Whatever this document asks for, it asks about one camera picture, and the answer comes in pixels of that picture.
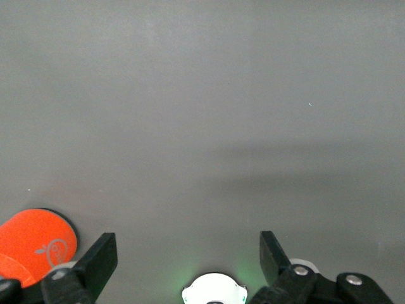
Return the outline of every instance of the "orange ball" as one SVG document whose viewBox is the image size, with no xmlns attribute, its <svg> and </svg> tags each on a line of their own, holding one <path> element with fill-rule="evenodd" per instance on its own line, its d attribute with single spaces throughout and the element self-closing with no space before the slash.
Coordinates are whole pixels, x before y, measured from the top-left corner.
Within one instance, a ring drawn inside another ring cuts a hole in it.
<svg viewBox="0 0 405 304">
<path fill-rule="evenodd" d="M 76 253 L 75 229 L 45 209 L 17 213 L 0 226 L 0 276 L 18 279 L 22 287 L 40 281 L 54 266 Z"/>
</svg>

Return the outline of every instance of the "white plastic part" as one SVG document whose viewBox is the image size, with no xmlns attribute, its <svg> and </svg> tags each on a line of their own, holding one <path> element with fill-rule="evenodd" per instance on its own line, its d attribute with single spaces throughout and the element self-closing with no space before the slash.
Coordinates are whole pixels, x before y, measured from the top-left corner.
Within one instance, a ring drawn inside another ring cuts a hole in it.
<svg viewBox="0 0 405 304">
<path fill-rule="evenodd" d="M 184 304 L 244 304 L 246 288 L 225 274 L 204 274 L 182 293 Z"/>
<path fill-rule="evenodd" d="M 291 258 L 291 259 L 290 259 L 290 263 L 291 263 L 292 265 L 300 264 L 300 265 L 307 266 L 307 267 L 309 267 L 310 269 L 312 269 L 312 271 L 313 271 L 314 273 L 319 274 L 318 268 L 316 268 L 316 266 L 315 266 L 312 262 L 310 262 L 310 261 L 301 260 L 300 258 Z"/>
<path fill-rule="evenodd" d="M 77 261 L 70 261 L 70 262 L 59 264 L 59 265 L 53 267 L 50 271 L 48 271 L 48 273 L 50 273 L 50 272 L 52 272 L 52 271 L 54 271 L 56 269 L 73 268 L 73 266 L 75 266 L 76 263 L 77 263 Z"/>
</svg>

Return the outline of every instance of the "screw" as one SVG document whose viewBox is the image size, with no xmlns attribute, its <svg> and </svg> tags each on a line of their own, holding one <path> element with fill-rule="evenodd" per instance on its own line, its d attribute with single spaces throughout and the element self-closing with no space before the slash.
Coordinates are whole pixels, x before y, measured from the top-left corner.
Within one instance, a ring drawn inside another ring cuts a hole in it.
<svg viewBox="0 0 405 304">
<path fill-rule="evenodd" d="M 11 282 L 6 281 L 6 282 L 0 282 L 0 292 L 6 290 L 11 286 Z"/>
<path fill-rule="evenodd" d="M 355 275 L 352 275 L 352 274 L 349 274 L 346 277 L 346 281 L 349 282 L 350 284 L 357 285 L 357 286 L 362 285 L 362 283 L 363 283 L 363 281 L 359 277 L 356 277 Z"/>
<path fill-rule="evenodd" d="M 299 276 L 306 276 L 308 274 L 307 268 L 304 268 L 302 266 L 297 266 L 294 268 L 294 271 L 296 272 L 297 275 Z"/>
<path fill-rule="evenodd" d="M 54 273 L 54 275 L 52 275 L 52 280 L 59 280 L 59 279 L 61 279 L 62 277 L 64 277 L 65 276 L 65 274 L 66 274 L 66 272 L 65 271 L 63 271 L 63 270 L 58 270 L 57 272 L 55 272 Z"/>
</svg>

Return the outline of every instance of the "gray surface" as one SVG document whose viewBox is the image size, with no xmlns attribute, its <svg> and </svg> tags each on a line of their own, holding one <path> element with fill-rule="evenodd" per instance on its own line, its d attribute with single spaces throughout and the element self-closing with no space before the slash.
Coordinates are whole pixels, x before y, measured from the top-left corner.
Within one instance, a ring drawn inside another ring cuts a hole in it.
<svg viewBox="0 0 405 304">
<path fill-rule="evenodd" d="M 116 232 L 100 304 L 252 295 L 260 230 L 405 298 L 403 1 L 2 1 L 0 64 L 0 220 Z"/>
</svg>

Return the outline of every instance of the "black bracket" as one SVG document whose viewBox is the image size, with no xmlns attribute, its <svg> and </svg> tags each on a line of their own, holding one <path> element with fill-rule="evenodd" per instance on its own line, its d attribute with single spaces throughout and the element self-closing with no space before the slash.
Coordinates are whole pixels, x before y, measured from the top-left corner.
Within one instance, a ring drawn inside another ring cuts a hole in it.
<svg viewBox="0 0 405 304">
<path fill-rule="evenodd" d="M 339 274 L 333 282 L 307 266 L 291 265 L 272 231 L 260 234 L 260 265 L 269 287 L 249 304 L 393 304 L 364 274 Z"/>
</svg>

